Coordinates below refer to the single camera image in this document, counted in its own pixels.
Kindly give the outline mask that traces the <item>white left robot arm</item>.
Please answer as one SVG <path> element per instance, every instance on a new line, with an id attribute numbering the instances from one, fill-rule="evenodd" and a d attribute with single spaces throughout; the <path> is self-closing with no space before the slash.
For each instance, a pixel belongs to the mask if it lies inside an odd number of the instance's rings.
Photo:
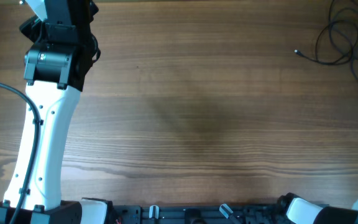
<path id="1" fill-rule="evenodd" d="M 29 1 L 34 16 L 21 32 L 32 41 L 24 57 L 25 123 L 0 223 L 110 223 L 111 202 L 64 201 L 62 160 L 85 76 L 101 51 L 90 24 L 92 0 Z"/>

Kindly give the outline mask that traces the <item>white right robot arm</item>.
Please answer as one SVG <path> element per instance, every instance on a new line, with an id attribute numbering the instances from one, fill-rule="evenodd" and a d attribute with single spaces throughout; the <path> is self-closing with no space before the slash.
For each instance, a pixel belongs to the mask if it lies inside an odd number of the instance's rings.
<path id="1" fill-rule="evenodd" d="M 278 204 L 284 216 L 296 224 L 358 224 L 358 199 L 345 209 L 322 207 L 288 193 L 279 198 Z"/>

